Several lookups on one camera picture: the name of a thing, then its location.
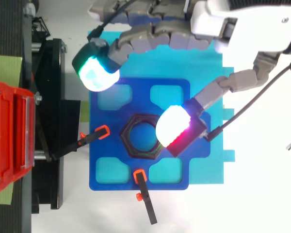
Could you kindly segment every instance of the orange clamp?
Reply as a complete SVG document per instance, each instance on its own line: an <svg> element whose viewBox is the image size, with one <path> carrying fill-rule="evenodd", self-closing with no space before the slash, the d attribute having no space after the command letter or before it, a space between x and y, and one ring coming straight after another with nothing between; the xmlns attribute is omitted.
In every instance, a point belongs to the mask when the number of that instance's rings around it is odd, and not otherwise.
<svg viewBox="0 0 291 233"><path fill-rule="evenodd" d="M142 201L143 200L141 193L137 193L136 194L136 198L137 198L138 201Z"/></svg>
<svg viewBox="0 0 291 233"><path fill-rule="evenodd" d="M109 127L106 126L106 125L102 125L102 126L98 127L97 129L95 129L95 132L98 131L98 130L101 130L101 129L103 129L103 128L106 129L107 133L106 133L105 135L99 137L99 138L98 138L99 140L104 139L105 137L107 137L107 136L110 135L110 129L109 129Z"/></svg>
<svg viewBox="0 0 291 233"><path fill-rule="evenodd" d="M146 173L145 173L145 171L143 169L138 169L138 170L134 171L134 173L133 173L136 184L138 184L137 173L140 173L140 172L143 174L144 179L146 181Z"/></svg>

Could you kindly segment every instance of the dark hex nut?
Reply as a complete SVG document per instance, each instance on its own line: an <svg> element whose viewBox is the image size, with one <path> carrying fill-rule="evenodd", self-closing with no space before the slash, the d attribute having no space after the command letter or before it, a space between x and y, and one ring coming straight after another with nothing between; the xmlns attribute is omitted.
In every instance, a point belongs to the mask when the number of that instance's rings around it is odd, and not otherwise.
<svg viewBox="0 0 291 233"><path fill-rule="evenodd" d="M130 157L138 159L156 159L160 155L164 147L159 141L157 141L154 147L149 151L137 150L130 141L130 132L135 125L139 123L148 123L155 128L159 118L159 115L136 113L128 120L127 124L120 132L120 137Z"/></svg>

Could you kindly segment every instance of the blue plastic board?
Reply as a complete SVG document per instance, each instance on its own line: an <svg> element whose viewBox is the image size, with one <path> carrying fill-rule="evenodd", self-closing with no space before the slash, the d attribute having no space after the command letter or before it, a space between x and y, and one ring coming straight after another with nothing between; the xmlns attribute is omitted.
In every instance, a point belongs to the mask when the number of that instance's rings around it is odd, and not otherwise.
<svg viewBox="0 0 291 233"><path fill-rule="evenodd" d="M120 33L106 32L103 33L102 38L112 43L119 35ZM187 85L184 83L167 85L160 80L161 84L155 84L151 88L150 94L143 96L135 94L130 86L131 81L125 79L123 80L124 83L120 81L119 85L115 85L105 92L91 93L91 131L94 131L101 124L110 126L113 122L119 121L121 116L116 114L117 111L129 109L129 106L132 107L132 103L137 102L134 99L141 100L141 102L150 99L151 103L147 106L154 107L151 107L152 110L149 110L148 113L151 113L151 111L162 112L172 104L181 104L188 96L193 96L216 77L229 75L232 69L222 68L222 57L214 51L212 46L206 51L172 50L167 46L159 46L156 50L144 54L132 54L120 72L122 77L134 77L132 79L134 84L138 83L138 81L135 81L136 77L150 79L158 77L173 82L175 82L174 79L183 78L189 81L191 91L187 90ZM136 110L145 112L145 107L142 104L137 104ZM106 115L110 114L112 117L107 120L104 117L105 115L101 114L103 112ZM223 120L227 120L233 115L233 110L223 108L222 100L218 101L207 112L211 115L211 119L209 117L210 122L207 122L207 124L211 124L212 129L221 125ZM145 137L151 138L153 135L153 129L147 126L142 126L140 129L144 132ZM107 143L107 139L93 142L90 146L90 187L93 190L138 189L133 184L131 175L134 166L139 165L138 168L141 168L144 165L145 167L150 166L146 171L149 179L147 182L149 189L185 189L188 185L187 173L185 172L187 162L181 160L185 156L193 158L188 164L190 184L223 183L223 164L235 160L234 151L223 150L222 134L216 137L211 145L206 142L202 143L202 140L197 141L201 141L198 142L201 145L205 143L203 151L208 151L208 147L211 151L210 154L201 153L198 148L195 148L195 145L191 145L181 154L179 159L172 158L168 152L163 151L154 165L151 165L148 160L123 159L125 155L119 152L119 149L123 147L121 141L110 140L106 146L107 150L99 149L102 148L103 141ZM139 146L148 147L147 143Z"/></svg>
<svg viewBox="0 0 291 233"><path fill-rule="evenodd" d="M174 174L174 170L170 170L169 172L162 169L156 169L154 167L154 171L156 173L165 173L165 180L161 182L155 183L149 182L147 184L149 189L158 189L158 190L170 190L170 189L186 189L189 185L189 163L192 158L198 157L198 158L205 158L209 156L210 154L210 143L206 142L206 140L196 140L193 142L193 145L190 146L187 150L185 150L184 153L182 153L178 160L174 159L173 156L169 153L168 150L164 149L159 157L156 160L148 160L148 159L135 159L128 156L127 151L122 144L121 138L119 137L119 134L129 118L134 113L148 113L148 114L156 114L161 115L163 113L163 109L161 109L159 106L154 104L150 100L150 93L151 89L154 86L179 86L183 90L183 99L188 100L190 98L190 83L187 80L179 80L179 79L133 79L129 78L126 79L122 77L120 81L117 83L117 85L128 85L131 87L132 90L132 99L131 102L124 105L118 110L110 111L110 110L101 110L99 108L99 101L98 101L98 93L92 93L91 94L91 109L95 109L93 115L91 116L91 125L95 123L94 128L97 128L99 125L107 124L110 128L111 134L109 137L105 138L102 141L94 141L91 144L91 151L94 154L97 154L99 156L91 157L91 165L90 170L95 174L95 177L92 179L90 177L90 186L94 190L114 190L114 189L120 189L120 190L131 190L131 189L139 189L139 186L135 183L134 179L126 180L125 183L101 183L101 179L97 177L97 174L99 174L101 171L97 171L97 160L99 160L101 157L110 157L112 155L113 157L116 157L119 161L122 163L128 165L130 168L130 177L132 177L132 173L137 169L144 169L145 174L147 177L149 177L149 169L152 165L159 163L161 159L164 158L170 158L172 159L170 163L173 163L174 161L180 162L181 169L178 170L178 173L180 174L180 179L175 182L168 182L164 183L164 181L167 180L174 180L175 178L170 177L172 176L172 173ZM210 115L208 113L204 113L201 117L207 124L208 127L210 127ZM147 142L151 142L152 140L149 140L149 135L145 135L145 131L142 130L142 128L137 129L134 133L133 138L142 138L142 141L140 143L136 142L136 145L142 145L144 142L145 144ZM110 163L106 164L105 169L115 170L116 168L110 167Z"/></svg>

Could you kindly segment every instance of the white table surface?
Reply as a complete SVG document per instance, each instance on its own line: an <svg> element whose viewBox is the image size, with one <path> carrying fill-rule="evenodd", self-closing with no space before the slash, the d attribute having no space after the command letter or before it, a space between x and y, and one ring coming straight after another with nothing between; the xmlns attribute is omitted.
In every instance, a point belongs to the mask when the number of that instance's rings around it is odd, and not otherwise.
<svg viewBox="0 0 291 233"><path fill-rule="evenodd" d="M66 98L87 100L71 66L73 56L97 23L86 10L90 0L40 0L39 15L54 38L68 45ZM129 27L110 25L107 30ZM273 77L291 60L281 57ZM240 110L260 89L224 97ZM80 125L88 131L88 124ZM236 162L225 163L224 184L190 185L185 191L151 191L158 224L150 225L136 191L92 191L88 186L88 147L65 157L64 204L40 206L33 233L291 233L291 72L280 78L243 116L224 131L224 149Z"/></svg>

